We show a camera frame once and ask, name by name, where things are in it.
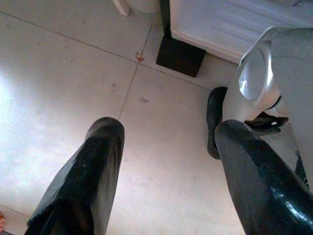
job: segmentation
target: white appliance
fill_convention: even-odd
[[[273,26],[313,26],[312,0],[170,0],[172,37],[239,63]]]
[[[313,27],[270,28],[242,58],[228,88],[211,92],[208,152],[216,159],[214,131],[230,119],[245,122],[261,135],[279,133],[279,127],[290,121],[296,155],[303,161],[297,162],[295,171],[312,184]],[[287,156],[280,157],[287,162]]]

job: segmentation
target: leg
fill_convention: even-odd
[[[219,152],[215,145],[214,131],[222,121],[223,101],[226,94],[226,87],[215,88],[207,101],[206,123],[208,127],[207,151],[211,157],[220,159]]]
[[[56,174],[28,221],[25,235],[105,234],[124,146],[124,127],[98,119],[85,142]]]
[[[112,0],[116,8],[118,9],[119,13],[123,16],[128,16],[129,10],[131,9],[126,2],[126,0]]]

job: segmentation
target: white floor tile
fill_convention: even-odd
[[[219,57],[207,54],[197,77],[190,77],[180,72],[157,65],[157,54],[163,37],[162,26],[153,26],[146,47],[143,51],[144,61],[142,64],[164,71],[173,76],[185,79],[208,89],[228,86],[235,74],[237,65]]]
[[[150,28],[138,14],[120,15],[112,0],[2,0],[0,10],[132,60]]]
[[[99,117],[118,118],[136,63],[0,15],[1,204],[31,215]]]
[[[139,65],[108,235],[242,235],[221,161],[206,151],[207,89]]]
[[[3,206],[0,206],[0,212],[5,217],[4,231],[13,235],[24,235],[29,217]]]

